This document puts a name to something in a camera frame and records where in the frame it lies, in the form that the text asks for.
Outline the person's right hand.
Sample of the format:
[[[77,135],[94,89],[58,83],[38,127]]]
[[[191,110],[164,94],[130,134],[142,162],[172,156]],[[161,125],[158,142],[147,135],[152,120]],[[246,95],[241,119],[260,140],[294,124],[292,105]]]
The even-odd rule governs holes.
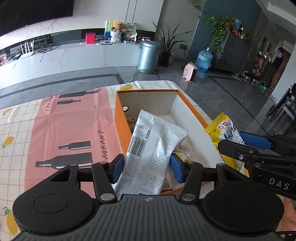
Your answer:
[[[293,200],[285,197],[283,199],[283,205],[285,208],[281,225],[283,231],[295,231],[296,227],[296,209],[293,204]]]

